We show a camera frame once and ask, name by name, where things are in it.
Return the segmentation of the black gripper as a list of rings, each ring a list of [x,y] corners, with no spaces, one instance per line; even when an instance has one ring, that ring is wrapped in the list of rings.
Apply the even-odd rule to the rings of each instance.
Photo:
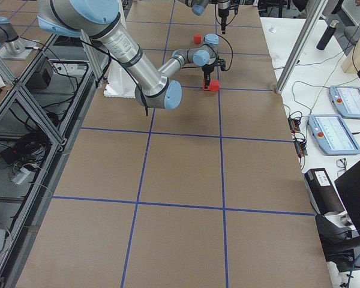
[[[221,19],[221,33],[226,33],[227,15],[230,10],[233,10],[235,14],[238,13],[239,1],[237,0],[218,0],[217,1],[218,13]]]
[[[216,60],[211,64],[206,64],[202,67],[204,81],[211,82],[211,73],[213,72],[215,67],[220,67],[221,71],[226,71],[226,61],[220,57],[217,57]]]

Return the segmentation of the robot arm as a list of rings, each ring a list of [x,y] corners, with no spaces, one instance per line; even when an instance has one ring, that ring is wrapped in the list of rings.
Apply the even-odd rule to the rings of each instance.
[[[226,34],[226,28],[231,24],[238,14],[239,6],[243,1],[239,0],[180,0],[180,3],[190,7],[192,12],[201,16],[209,5],[214,6],[216,22],[221,27],[221,33]]]
[[[66,37],[79,38],[82,32],[100,41],[136,80],[135,97],[146,109],[177,108],[182,87],[171,76],[187,64],[201,67],[205,84],[215,67],[225,70],[218,55],[219,38],[206,34],[198,48],[179,49],[160,68],[155,68],[121,23],[118,1],[39,1],[38,23],[41,29]]]

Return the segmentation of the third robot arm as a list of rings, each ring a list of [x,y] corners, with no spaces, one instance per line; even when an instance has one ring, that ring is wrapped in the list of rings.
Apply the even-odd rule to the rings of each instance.
[[[24,61],[32,49],[32,43],[20,38],[10,20],[0,16],[0,57],[7,60]]]

